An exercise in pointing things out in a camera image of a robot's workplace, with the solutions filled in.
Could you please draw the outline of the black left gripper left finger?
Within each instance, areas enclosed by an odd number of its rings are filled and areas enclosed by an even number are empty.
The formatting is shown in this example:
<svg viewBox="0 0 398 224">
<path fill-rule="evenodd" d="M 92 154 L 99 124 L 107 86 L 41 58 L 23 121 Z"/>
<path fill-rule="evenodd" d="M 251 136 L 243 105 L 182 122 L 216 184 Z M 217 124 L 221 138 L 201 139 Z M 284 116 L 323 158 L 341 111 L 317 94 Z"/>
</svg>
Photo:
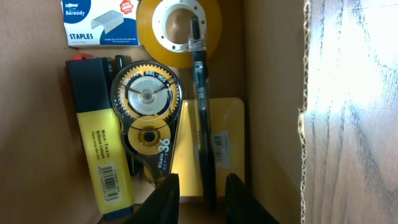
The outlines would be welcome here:
<svg viewBox="0 0 398 224">
<path fill-rule="evenodd" d="M 124 224 L 177 224 L 179 183 L 178 174 L 170 174 Z"/>
</svg>

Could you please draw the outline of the yellow clear tape roll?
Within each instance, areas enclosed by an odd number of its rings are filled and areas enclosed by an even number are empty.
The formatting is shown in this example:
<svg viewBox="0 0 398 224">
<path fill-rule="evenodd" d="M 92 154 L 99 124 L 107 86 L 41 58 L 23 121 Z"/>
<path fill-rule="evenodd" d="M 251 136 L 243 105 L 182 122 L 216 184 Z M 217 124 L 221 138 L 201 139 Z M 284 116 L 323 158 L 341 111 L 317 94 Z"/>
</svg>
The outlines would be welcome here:
<svg viewBox="0 0 398 224">
<path fill-rule="evenodd" d="M 143 0 L 137 9 L 137 34 L 140 44 L 159 63 L 186 68 L 192 66 L 188 44 L 173 43 L 166 32 L 167 19 L 177 9 L 188 10 L 198 17 L 200 33 L 210 56 L 216 50 L 222 32 L 217 0 Z"/>
</svg>

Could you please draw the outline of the red stapler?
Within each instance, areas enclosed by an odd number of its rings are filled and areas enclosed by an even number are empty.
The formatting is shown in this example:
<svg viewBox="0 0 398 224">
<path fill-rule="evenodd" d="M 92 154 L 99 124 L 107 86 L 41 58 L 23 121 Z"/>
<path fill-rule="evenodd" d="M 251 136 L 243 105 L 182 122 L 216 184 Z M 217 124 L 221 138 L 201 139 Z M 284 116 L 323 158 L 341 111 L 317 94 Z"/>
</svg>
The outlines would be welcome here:
<svg viewBox="0 0 398 224">
<path fill-rule="evenodd" d="M 121 142 L 121 122 L 111 103 L 112 60 L 78 54 L 65 66 L 90 172 L 114 164 L 131 176 L 131 158 Z"/>
</svg>

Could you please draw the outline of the yellow highlighter marker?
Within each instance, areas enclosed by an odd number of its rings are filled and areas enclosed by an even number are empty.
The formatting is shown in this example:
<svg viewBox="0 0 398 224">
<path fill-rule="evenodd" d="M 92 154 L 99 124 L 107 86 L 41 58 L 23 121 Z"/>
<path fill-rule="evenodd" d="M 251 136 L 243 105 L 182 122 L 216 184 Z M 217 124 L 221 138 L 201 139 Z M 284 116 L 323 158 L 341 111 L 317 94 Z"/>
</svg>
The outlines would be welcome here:
<svg viewBox="0 0 398 224">
<path fill-rule="evenodd" d="M 96 204 L 105 221 L 124 218 L 133 213 L 134 191 L 121 125 L 109 99 L 110 61 L 67 60 L 65 66 Z"/>
</svg>

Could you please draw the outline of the blue white staples box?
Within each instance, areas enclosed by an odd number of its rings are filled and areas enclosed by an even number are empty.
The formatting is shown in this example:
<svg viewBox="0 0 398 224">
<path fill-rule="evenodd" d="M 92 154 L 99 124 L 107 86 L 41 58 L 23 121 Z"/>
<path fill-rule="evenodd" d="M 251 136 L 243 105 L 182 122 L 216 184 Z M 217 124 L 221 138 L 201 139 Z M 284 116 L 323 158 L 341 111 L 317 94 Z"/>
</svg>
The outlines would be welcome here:
<svg viewBox="0 0 398 224">
<path fill-rule="evenodd" d="M 70 47 L 137 46 L 138 0 L 63 0 L 63 25 Z"/>
</svg>

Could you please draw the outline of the yellow spiral notepad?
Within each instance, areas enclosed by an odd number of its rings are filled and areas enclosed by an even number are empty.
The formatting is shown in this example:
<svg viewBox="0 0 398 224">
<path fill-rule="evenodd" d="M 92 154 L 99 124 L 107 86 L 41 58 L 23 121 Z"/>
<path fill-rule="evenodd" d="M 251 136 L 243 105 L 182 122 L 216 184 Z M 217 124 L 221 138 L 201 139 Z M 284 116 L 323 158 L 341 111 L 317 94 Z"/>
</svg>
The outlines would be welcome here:
<svg viewBox="0 0 398 224">
<path fill-rule="evenodd" d="M 182 197 L 203 195 L 198 158 L 195 100 L 184 100 L 177 133 L 172 172 L 180 179 Z M 211 137 L 216 162 L 216 194 L 224 197 L 225 179 L 230 173 L 245 180 L 245 114 L 239 98 L 210 100 Z"/>
</svg>

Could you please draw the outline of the orange black correction tape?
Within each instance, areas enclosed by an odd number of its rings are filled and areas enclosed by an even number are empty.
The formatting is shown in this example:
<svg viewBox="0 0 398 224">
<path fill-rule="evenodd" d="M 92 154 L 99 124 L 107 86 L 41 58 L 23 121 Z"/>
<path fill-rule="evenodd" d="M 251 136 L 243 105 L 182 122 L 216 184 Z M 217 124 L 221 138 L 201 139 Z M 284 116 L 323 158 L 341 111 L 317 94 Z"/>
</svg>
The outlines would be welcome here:
<svg viewBox="0 0 398 224">
<path fill-rule="evenodd" d="M 127 155 L 159 185 L 172 171 L 183 102 L 178 76 L 158 62 L 132 62 L 115 76 L 109 97 Z"/>
</svg>

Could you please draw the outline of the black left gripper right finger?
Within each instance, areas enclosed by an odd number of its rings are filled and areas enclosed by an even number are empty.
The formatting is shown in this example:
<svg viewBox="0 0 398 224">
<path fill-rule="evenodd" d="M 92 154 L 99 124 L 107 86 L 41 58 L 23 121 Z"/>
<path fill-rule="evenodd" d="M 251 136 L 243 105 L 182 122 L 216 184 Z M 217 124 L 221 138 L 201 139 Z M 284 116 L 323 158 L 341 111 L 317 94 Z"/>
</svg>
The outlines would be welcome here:
<svg viewBox="0 0 398 224">
<path fill-rule="evenodd" d="M 279 224 L 234 173 L 225 184 L 227 224 Z"/>
</svg>

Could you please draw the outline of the black pen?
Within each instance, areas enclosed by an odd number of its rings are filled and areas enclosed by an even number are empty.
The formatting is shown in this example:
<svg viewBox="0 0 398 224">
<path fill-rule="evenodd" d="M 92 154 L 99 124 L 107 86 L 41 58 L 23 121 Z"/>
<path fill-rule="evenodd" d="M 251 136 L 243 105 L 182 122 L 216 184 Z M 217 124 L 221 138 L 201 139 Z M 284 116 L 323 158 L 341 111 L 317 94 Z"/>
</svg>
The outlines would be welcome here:
<svg viewBox="0 0 398 224">
<path fill-rule="evenodd" d="M 215 155 L 211 142 L 210 108 L 208 99 L 208 67 L 204 35 L 200 30 L 198 16 L 192 16 L 188 49 L 193 60 L 193 80 L 195 89 L 195 116 L 198 134 L 198 158 L 203 187 L 203 199 L 208 213 L 216 207 Z"/>
</svg>

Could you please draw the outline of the brown cardboard box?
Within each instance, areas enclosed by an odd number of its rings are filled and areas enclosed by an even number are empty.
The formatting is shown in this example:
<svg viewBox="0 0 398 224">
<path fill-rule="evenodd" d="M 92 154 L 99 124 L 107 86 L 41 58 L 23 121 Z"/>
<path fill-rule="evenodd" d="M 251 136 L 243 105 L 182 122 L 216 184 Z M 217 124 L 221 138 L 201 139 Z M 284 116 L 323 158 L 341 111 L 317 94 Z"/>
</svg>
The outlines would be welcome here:
<svg viewBox="0 0 398 224">
<path fill-rule="evenodd" d="M 281 223 L 300 222 L 303 2 L 220 1 L 212 98 L 245 105 L 246 181 Z M 97 223 L 65 62 L 59 1 L 1 2 L 1 222 Z"/>
</svg>

